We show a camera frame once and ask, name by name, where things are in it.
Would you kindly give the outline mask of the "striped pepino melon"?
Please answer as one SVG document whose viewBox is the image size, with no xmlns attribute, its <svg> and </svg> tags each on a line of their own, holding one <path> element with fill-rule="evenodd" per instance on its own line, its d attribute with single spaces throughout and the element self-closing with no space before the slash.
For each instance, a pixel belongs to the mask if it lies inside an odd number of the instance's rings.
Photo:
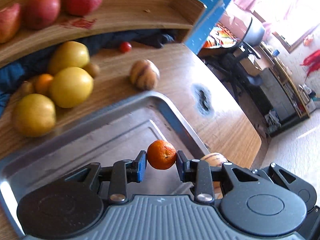
<svg viewBox="0 0 320 240">
<path fill-rule="evenodd" d="M 207 154 L 203 156 L 201 160 L 208 162 L 209 165 L 213 167 L 222 167 L 223 163 L 228 162 L 228 160 L 225 158 L 224 155 L 217 152 Z M 221 199 L 223 197 L 223 194 L 221 191 L 220 182 L 214 181 L 213 187 L 214 187 L 215 198 Z"/>
<path fill-rule="evenodd" d="M 139 89 L 153 90 L 160 80 L 160 72 L 150 60 L 136 61 L 130 70 L 130 81 Z"/>
</svg>

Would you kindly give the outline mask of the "dark blue jacket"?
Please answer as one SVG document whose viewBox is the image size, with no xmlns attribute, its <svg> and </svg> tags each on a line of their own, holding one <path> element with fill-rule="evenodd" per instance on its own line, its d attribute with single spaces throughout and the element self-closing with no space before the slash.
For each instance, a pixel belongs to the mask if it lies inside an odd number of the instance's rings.
<svg viewBox="0 0 320 240">
<path fill-rule="evenodd" d="M 89 57 L 102 48 L 117 48 L 123 42 L 135 41 L 155 48 L 174 42 L 177 35 L 172 29 L 142 29 L 104 33 L 50 46 L 24 56 L 1 68 L 1 113 L 11 95 L 24 80 L 43 73 L 54 76 L 66 67 L 82 68 Z"/>
</svg>

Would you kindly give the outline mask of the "black office chair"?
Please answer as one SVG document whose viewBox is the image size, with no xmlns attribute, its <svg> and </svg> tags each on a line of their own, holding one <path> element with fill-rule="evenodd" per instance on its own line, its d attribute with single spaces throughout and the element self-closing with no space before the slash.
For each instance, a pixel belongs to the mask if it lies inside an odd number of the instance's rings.
<svg viewBox="0 0 320 240">
<path fill-rule="evenodd" d="M 213 67 L 225 76 L 221 82 L 231 84 L 236 102 L 239 101 L 239 95 L 245 89 L 243 85 L 259 87 L 263 84 L 262 78 L 259 75 L 248 74 L 240 61 L 248 58 L 249 55 L 253 55 L 256 59 L 261 58 L 255 47 L 262 41 L 264 33 L 263 24 L 252 18 L 243 38 L 234 46 L 223 48 L 221 52 L 217 49 L 204 48 L 203 52 L 198 54 L 207 66 Z"/>
</svg>

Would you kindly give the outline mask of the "round red apple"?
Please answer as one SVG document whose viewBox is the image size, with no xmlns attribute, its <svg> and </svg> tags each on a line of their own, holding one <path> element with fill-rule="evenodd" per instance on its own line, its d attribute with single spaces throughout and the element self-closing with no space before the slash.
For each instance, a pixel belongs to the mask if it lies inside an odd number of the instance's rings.
<svg viewBox="0 0 320 240">
<path fill-rule="evenodd" d="M 61 0 L 30 0 L 23 14 L 25 25 L 34 30 L 49 27 L 58 18 L 60 10 Z"/>
</svg>

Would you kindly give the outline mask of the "dark red apple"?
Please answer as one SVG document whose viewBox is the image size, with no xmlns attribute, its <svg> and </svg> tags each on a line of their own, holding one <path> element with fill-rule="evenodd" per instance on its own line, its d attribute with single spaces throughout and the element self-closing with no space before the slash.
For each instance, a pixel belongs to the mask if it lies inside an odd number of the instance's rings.
<svg viewBox="0 0 320 240">
<path fill-rule="evenodd" d="M 65 11 L 73 16 L 86 16 L 97 10 L 103 0 L 65 0 Z"/>
</svg>

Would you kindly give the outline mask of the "yellow pear back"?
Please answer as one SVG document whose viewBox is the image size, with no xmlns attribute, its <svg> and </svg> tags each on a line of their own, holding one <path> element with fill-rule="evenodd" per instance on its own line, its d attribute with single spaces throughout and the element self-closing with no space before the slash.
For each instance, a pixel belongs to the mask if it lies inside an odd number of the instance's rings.
<svg viewBox="0 0 320 240">
<path fill-rule="evenodd" d="M 54 76 L 68 67 L 83 68 L 90 62 L 88 48 L 79 42 L 68 41 L 61 44 L 49 60 L 47 72 Z"/>
</svg>

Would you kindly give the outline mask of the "small orange mandarin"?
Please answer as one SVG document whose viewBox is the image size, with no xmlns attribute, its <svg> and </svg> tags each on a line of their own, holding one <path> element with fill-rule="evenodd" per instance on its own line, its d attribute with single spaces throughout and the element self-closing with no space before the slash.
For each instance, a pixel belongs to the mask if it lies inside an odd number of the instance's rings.
<svg viewBox="0 0 320 240">
<path fill-rule="evenodd" d="M 167 170 L 176 162 L 177 151 L 171 143 L 164 140 L 156 140 L 149 145 L 146 157 L 153 168 Z"/>
</svg>

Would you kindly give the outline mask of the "red cherry tomato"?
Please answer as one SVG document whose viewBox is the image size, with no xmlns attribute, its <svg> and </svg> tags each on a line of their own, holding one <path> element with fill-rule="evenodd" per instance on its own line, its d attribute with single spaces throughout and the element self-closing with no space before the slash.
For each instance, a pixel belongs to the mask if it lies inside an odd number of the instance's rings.
<svg viewBox="0 0 320 240">
<path fill-rule="evenodd" d="M 129 51 L 131 51 L 132 46 L 130 42 L 121 42 L 120 46 L 119 46 L 119 51 L 121 53 L 128 53 Z"/>
</svg>

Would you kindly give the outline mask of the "yellow grapefruit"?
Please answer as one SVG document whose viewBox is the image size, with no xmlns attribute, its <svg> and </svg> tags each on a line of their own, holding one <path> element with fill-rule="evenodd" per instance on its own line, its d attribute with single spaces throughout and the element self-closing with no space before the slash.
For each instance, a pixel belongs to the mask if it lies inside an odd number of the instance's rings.
<svg viewBox="0 0 320 240">
<path fill-rule="evenodd" d="M 93 85 L 94 80 L 88 72 L 79 67 L 69 67 L 54 76 L 49 95 L 59 107 L 73 108 L 88 99 Z"/>
</svg>

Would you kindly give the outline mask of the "brown kiwi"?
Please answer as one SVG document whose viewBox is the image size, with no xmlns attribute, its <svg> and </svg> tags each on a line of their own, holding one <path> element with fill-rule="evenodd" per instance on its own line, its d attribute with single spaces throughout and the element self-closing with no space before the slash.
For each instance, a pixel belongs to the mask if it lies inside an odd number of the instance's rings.
<svg viewBox="0 0 320 240">
<path fill-rule="evenodd" d="M 83 69 L 94 79 L 100 74 L 100 67 L 95 63 L 86 64 Z"/>
<path fill-rule="evenodd" d="M 24 81 L 20 87 L 21 97 L 25 97 L 29 94 L 33 94 L 35 92 L 34 85 L 30 81 Z"/>
</svg>

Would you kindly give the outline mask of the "pale red apple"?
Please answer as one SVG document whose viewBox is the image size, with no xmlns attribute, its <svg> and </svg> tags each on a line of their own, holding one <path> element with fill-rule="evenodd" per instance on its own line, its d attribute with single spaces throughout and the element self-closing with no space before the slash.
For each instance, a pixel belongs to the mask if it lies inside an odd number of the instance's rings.
<svg viewBox="0 0 320 240">
<path fill-rule="evenodd" d="M 14 3 L 10 7 L 1 9 L 0 42 L 11 40 L 21 27 L 22 9 L 20 3 Z"/>
</svg>

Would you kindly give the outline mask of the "colourful patterned cloth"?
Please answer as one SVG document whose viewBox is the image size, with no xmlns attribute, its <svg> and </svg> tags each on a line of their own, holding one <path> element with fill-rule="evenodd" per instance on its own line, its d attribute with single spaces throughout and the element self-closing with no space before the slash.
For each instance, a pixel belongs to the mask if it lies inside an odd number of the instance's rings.
<svg viewBox="0 0 320 240">
<path fill-rule="evenodd" d="M 235 35 L 233 35 L 229 29 L 223 24 L 218 22 L 209 33 L 203 48 L 231 48 L 239 41 Z"/>
</svg>

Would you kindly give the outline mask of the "yellow pear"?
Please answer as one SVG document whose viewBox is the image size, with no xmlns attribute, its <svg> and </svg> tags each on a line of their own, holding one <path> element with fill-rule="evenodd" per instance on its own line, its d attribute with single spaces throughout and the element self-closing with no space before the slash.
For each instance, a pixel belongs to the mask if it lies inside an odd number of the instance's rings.
<svg viewBox="0 0 320 240">
<path fill-rule="evenodd" d="M 61 44 L 49 60 L 47 72 L 54 76 L 68 67 L 83 68 L 90 62 L 88 48 L 79 42 L 68 41 Z"/>
<path fill-rule="evenodd" d="M 12 124 L 25 137 L 41 137 L 56 125 L 55 105 L 41 94 L 24 96 L 12 111 Z"/>
</svg>

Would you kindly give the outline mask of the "yellow pear front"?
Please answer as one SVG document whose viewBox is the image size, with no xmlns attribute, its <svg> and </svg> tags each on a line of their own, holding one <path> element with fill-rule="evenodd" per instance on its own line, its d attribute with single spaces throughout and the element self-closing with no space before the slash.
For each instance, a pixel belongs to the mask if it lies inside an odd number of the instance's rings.
<svg viewBox="0 0 320 240">
<path fill-rule="evenodd" d="M 41 137 L 56 125 L 55 105 L 41 94 L 24 96 L 12 111 L 12 124 L 25 137 Z"/>
</svg>

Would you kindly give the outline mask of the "metal baking tray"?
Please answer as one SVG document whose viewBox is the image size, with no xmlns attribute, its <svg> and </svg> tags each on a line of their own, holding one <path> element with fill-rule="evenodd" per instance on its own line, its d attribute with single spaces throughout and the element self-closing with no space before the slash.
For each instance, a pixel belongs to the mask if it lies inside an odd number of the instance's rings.
<svg viewBox="0 0 320 240">
<path fill-rule="evenodd" d="M 158 92 L 121 100 L 11 152 L 1 160 L 1 206 L 18 237 L 24 237 L 16 215 L 23 196 L 92 162 L 105 167 L 135 159 L 158 139 L 189 159 L 208 153 L 173 102 Z"/>
</svg>

